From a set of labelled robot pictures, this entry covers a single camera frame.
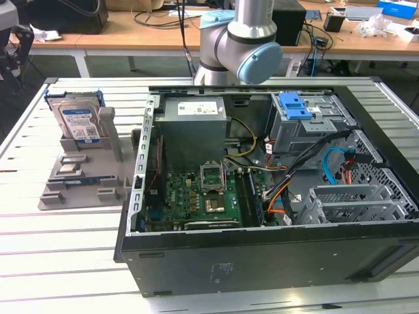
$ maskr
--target green motherboard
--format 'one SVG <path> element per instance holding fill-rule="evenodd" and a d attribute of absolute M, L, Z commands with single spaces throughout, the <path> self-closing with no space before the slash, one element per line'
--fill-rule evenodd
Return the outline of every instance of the green motherboard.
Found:
<path fill-rule="evenodd" d="M 267 189 L 264 174 L 252 173 L 256 193 L 261 197 Z M 237 227 L 244 227 L 240 210 L 240 198 L 236 187 L 236 172 L 226 171 L 225 179 L 216 172 L 206 173 L 204 184 L 223 183 L 219 191 L 202 189 L 200 172 L 169 173 L 166 180 L 166 203 L 162 211 L 150 211 L 148 221 L 153 231 L 171 231 L 173 224 L 204 221 L 232 221 Z"/>

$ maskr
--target desk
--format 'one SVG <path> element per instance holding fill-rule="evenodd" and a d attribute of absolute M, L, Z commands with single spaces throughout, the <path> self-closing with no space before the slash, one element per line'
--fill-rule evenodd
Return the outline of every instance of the desk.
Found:
<path fill-rule="evenodd" d="M 274 78 L 266 84 L 298 86 L 306 81 Z M 351 77 L 312 82 L 348 86 L 368 106 L 393 102 L 414 120 L 382 83 Z M 38 210 L 39 196 L 62 151 L 62 133 L 43 98 L 45 89 L 85 92 L 100 87 L 107 105 L 115 108 L 118 134 L 129 136 L 143 117 L 148 86 L 188 84 L 189 78 L 61 78 L 41 87 L 0 146 L 0 313 L 417 313 L 419 258 L 379 283 L 145 300 L 126 264 L 113 262 L 120 207 Z M 322 309 L 321 304 L 343 309 Z"/>
<path fill-rule="evenodd" d="M 308 10 L 327 12 L 333 4 L 319 4 L 301 1 Z M 410 20 L 387 18 L 402 24 Z M 149 23 L 174 21 L 175 17 L 152 17 Z M 191 22 L 185 30 L 186 41 L 193 56 L 199 56 L 200 32 Z M 199 19 L 194 20 L 199 26 Z M 323 21 L 312 22 L 323 27 Z M 357 22 L 344 22 L 339 33 L 331 33 L 334 45 L 325 58 L 330 60 L 381 60 L 381 61 L 419 61 L 419 44 L 406 43 L 399 37 L 388 35 L 383 37 L 362 38 L 354 30 Z M 298 46 L 283 47 L 284 58 L 290 59 L 287 76 L 292 75 L 294 65 L 298 65 L 310 51 L 310 39 L 303 33 Z M 70 55 L 77 62 L 81 77 L 89 77 L 86 56 L 177 56 L 183 57 L 181 34 L 178 29 L 159 30 L 144 27 L 134 22 L 129 12 L 109 12 L 108 23 L 101 35 L 64 35 L 63 41 L 53 43 L 34 43 L 31 54 Z M 134 69 L 134 59 L 130 58 L 130 67 Z"/>
<path fill-rule="evenodd" d="M 72 56 L 76 61 L 81 77 L 89 77 L 89 71 L 84 59 L 84 51 L 77 50 L 76 48 L 76 43 L 82 35 L 63 34 L 61 36 L 63 38 L 59 41 L 49 41 L 46 43 L 34 41 L 29 54 L 40 56 Z M 10 41 L 15 45 L 19 43 L 14 35 L 10 36 Z M 14 51 L 14 47 L 10 44 L 8 45 L 8 50 L 9 52 Z"/>

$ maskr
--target slatted table surface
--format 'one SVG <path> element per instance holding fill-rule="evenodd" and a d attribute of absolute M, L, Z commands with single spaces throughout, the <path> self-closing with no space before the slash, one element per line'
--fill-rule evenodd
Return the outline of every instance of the slatted table surface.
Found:
<path fill-rule="evenodd" d="M 307 82 L 313 86 L 347 85 L 377 114 L 383 127 L 399 132 L 400 137 L 393 133 L 392 140 L 404 139 L 407 133 L 403 130 L 416 136 L 415 117 L 409 117 L 411 113 L 397 104 L 399 99 L 394 95 L 383 94 L 385 86 L 367 78 L 275 78 L 267 84 Z M 129 136 L 132 128 L 141 127 L 148 86 L 190 83 L 186 78 L 61 78 L 41 88 L 0 147 L 0 313 L 222 313 L 250 309 L 282 313 L 279 307 L 318 312 L 323 311 L 323 303 L 344 306 L 327 313 L 419 311 L 419 260 L 381 283 L 143 299 L 126 265 L 113 262 L 120 207 L 37 209 L 45 181 L 62 151 L 61 130 L 43 99 L 46 89 L 87 92 L 100 88 L 106 105 L 115 108 L 120 136 Z M 404 149 L 412 160 L 418 158 L 413 144 Z"/>

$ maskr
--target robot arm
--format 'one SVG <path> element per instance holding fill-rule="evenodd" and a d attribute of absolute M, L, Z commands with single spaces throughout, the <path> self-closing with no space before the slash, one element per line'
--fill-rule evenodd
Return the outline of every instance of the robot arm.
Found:
<path fill-rule="evenodd" d="M 272 0 L 236 0 L 236 10 L 210 11 L 201 18 L 200 67 L 195 85 L 260 84 L 278 69 Z"/>
<path fill-rule="evenodd" d="M 7 52 L 10 33 L 16 35 L 19 45 L 12 54 Z M 0 0 L 0 79 L 17 92 L 22 89 L 19 80 L 20 66 L 27 60 L 33 42 L 33 32 L 29 27 L 19 25 L 18 11 L 9 0 Z"/>

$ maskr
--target hard drive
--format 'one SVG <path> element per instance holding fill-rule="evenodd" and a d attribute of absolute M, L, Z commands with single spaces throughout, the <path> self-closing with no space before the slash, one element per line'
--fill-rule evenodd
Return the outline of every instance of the hard drive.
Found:
<path fill-rule="evenodd" d="M 101 91 L 48 94 L 45 100 L 65 139 L 74 139 L 78 143 L 97 143 L 100 137 L 107 136 L 99 124 L 99 109 L 105 106 Z"/>

